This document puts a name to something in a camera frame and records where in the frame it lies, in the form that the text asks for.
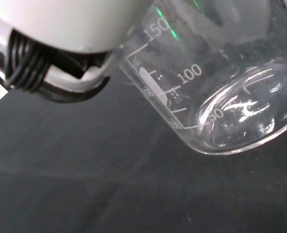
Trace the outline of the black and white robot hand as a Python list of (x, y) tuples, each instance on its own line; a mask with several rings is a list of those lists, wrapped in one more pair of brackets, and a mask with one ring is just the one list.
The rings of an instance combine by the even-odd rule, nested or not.
[(150, 0), (0, 0), (0, 84), (58, 103), (93, 98)]

